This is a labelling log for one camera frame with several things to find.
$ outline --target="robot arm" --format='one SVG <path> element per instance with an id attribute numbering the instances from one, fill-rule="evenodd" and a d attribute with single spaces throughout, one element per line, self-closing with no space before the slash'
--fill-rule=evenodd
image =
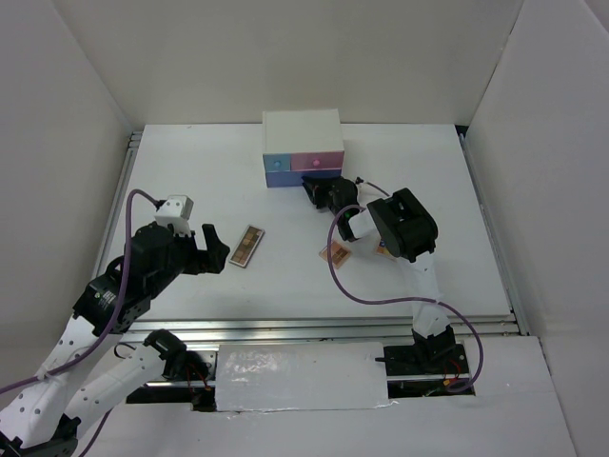
<path id="1" fill-rule="evenodd" d="M 358 206 L 356 183 L 340 178 L 303 178 L 303 187 L 316 208 L 339 214 L 347 206 Z M 337 227 L 342 238 L 355 242 L 367 235 L 381 235 L 389 252 L 397 258 L 404 281 L 413 295 L 439 300 L 433 252 L 438 237 L 436 222 L 409 189 L 375 200 L 367 210 L 348 209 Z M 456 347 L 455 335 L 443 308 L 412 301 L 415 345 L 408 352 L 421 367 L 442 363 Z"/>
<path id="2" fill-rule="evenodd" d="M 125 394 L 161 373 L 176 371 L 175 366 L 168 369 L 168 364 L 175 365 L 173 353 L 186 353 L 186 347 L 171 334 L 153 334 L 131 359 L 82 387 L 101 357 L 178 275 L 217 274 L 225 266 L 229 248 L 220 242 L 212 225 L 203 225 L 207 250 L 197 249 L 194 232 L 188 226 L 192 209 L 188 197 L 170 196 L 157 203 L 156 221 L 138 229 L 131 238 L 127 293 L 116 324 L 88 357 L 52 374 L 98 344 L 99 335 L 112 322 L 111 316 L 119 305 L 122 271 L 118 268 L 123 257 L 110 262 L 107 271 L 87 285 L 66 330 L 36 373 L 39 382 L 23 389 L 0 411 L 3 456 L 71 455 L 77 437 L 125 398 Z M 185 357 L 177 360 L 183 364 Z"/>

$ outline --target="red wire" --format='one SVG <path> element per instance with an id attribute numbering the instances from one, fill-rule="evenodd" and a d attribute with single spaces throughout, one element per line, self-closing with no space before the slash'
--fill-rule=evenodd
<path id="1" fill-rule="evenodd" d="M 197 373 L 199 375 L 199 377 L 201 378 L 201 381 L 203 381 L 203 384 L 205 384 L 206 389 L 209 390 L 209 386 L 207 385 L 207 381 L 206 381 L 206 377 L 201 374 L 199 372 L 199 370 L 194 366 L 194 365 L 189 365 L 192 369 L 194 369 L 194 372 Z"/>
<path id="2" fill-rule="evenodd" d="M 187 382 L 188 382 L 188 390 L 190 390 L 190 396 L 194 395 L 194 391 L 192 390 L 192 386 L 190 385 L 190 369 L 187 367 Z"/>
<path id="3" fill-rule="evenodd" d="M 457 362 L 455 362 L 453 359 L 449 359 L 448 362 L 450 362 L 455 367 L 457 367 L 457 376 L 455 377 L 455 379 L 459 379 L 459 376 L 461 375 L 461 366 Z"/>

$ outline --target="white wall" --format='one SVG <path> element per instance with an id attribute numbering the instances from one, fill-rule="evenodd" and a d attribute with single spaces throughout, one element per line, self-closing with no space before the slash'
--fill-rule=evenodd
<path id="1" fill-rule="evenodd" d="M 607 0 L 586 0 L 586 3 L 603 26 L 609 30 L 609 2 Z"/>
<path id="2" fill-rule="evenodd" d="M 606 455 L 609 33 L 583 0 L 527 0 L 467 145 L 580 456 Z"/>
<path id="3" fill-rule="evenodd" d="M 55 0 L 136 125 L 469 124 L 522 0 Z"/>
<path id="4" fill-rule="evenodd" d="M 127 134 L 50 1 L 0 2 L 0 68 L 0 348 L 36 351 L 90 278 Z M 40 362 L 0 355 L 2 385 Z"/>

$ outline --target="blue drawer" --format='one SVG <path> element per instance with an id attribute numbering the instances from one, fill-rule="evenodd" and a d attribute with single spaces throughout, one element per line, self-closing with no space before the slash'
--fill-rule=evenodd
<path id="1" fill-rule="evenodd" d="M 320 169 L 319 171 L 280 171 L 266 174 L 268 188 L 289 188 L 300 186 L 303 176 L 311 178 L 337 178 L 341 176 L 342 169 Z"/>
<path id="2" fill-rule="evenodd" d="M 275 173 L 278 171 L 290 171 L 290 154 L 263 154 L 265 171 Z"/>

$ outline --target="small drawer unit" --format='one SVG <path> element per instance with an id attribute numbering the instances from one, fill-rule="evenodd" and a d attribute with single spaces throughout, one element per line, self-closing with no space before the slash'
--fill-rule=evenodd
<path id="1" fill-rule="evenodd" d="M 299 186 L 303 176 L 341 176 L 344 142 L 337 109 L 266 111 L 263 132 L 267 187 Z"/>

